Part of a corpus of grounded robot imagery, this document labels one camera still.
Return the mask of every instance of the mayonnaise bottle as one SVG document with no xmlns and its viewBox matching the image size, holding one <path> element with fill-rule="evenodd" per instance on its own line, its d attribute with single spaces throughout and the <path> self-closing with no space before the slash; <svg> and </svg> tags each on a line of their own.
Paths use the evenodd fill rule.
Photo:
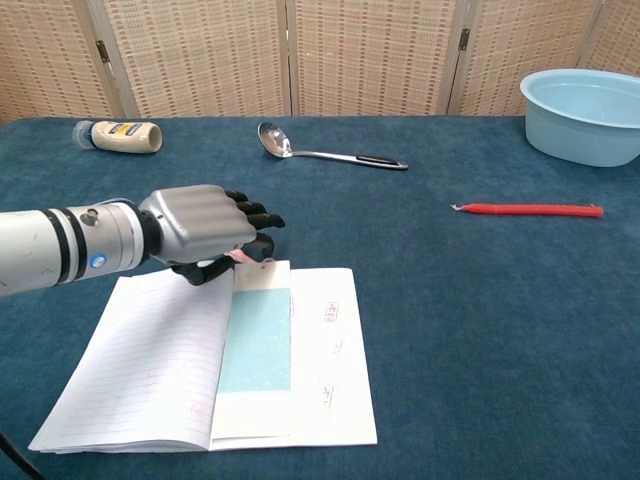
<svg viewBox="0 0 640 480">
<path fill-rule="evenodd" d="M 73 142 L 80 148 L 101 148 L 126 153 L 155 153 L 162 147 L 162 132 L 150 122 L 92 122 L 76 123 Z"/>
</svg>

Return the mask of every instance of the woven screen panel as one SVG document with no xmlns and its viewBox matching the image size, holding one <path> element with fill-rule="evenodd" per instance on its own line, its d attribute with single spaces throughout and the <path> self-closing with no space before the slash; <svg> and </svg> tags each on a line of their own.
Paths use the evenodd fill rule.
<svg viewBox="0 0 640 480">
<path fill-rule="evenodd" d="M 461 101 L 451 113 L 523 114 L 520 81 L 536 71 L 576 66 L 597 2 L 484 0 Z"/>
<path fill-rule="evenodd" d="M 640 76 L 640 0 L 609 0 L 586 68 Z"/>
<path fill-rule="evenodd" d="M 0 120 L 110 117 L 70 0 L 0 2 Z"/>
<path fill-rule="evenodd" d="M 435 113 L 453 0 L 291 3 L 300 114 Z"/>
<path fill-rule="evenodd" d="M 276 1 L 108 0 L 106 8 L 141 115 L 284 114 Z"/>
</svg>

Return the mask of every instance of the notebook page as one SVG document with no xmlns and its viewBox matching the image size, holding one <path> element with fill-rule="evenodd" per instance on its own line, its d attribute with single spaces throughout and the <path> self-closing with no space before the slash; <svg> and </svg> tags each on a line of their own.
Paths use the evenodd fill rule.
<svg viewBox="0 0 640 480">
<path fill-rule="evenodd" d="M 291 432 L 212 450 L 371 445 L 377 433 L 351 270 L 291 270 Z"/>
<path fill-rule="evenodd" d="M 289 433 L 290 283 L 288 261 L 235 268 L 212 447 L 219 438 Z"/>
<path fill-rule="evenodd" d="M 170 270 L 120 279 L 29 448 L 169 440 L 206 449 L 232 291 L 232 271 L 199 287 Z"/>
</svg>

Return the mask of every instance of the bottle label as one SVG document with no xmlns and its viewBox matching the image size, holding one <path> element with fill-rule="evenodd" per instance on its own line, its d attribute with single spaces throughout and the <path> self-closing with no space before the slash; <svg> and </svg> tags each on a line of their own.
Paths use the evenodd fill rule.
<svg viewBox="0 0 640 480">
<path fill-rule="evenodd" d="M 142 126 L 141 123 L 116 123 L 111 130 L 109 130 L 110 135 L 126 135 L 130 137 L 138 129 Z"/>
</svg>

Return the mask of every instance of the ladle handle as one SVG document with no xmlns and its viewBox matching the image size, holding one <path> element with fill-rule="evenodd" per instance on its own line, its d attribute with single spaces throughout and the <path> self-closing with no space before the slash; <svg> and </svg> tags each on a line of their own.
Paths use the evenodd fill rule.
<svg viewBox="0 0 640 480">
<path fill-rule="evenodd" d="M 374 155 L 340 155 L 337 153 L 322 153 L 322 152 L 308 152 L 300 151 L 293 152 L 295 157 L 317 157 L 325 158 L 328 160 L 338 160 L 340 162 L 356 163 L 358 165 L 364 165 L 367 167 L 387 168 L 391 170 L 406 170 L 409 165 L 406 163 L 398 162 L 386 157 L 377 157 Z"/>
</svg>

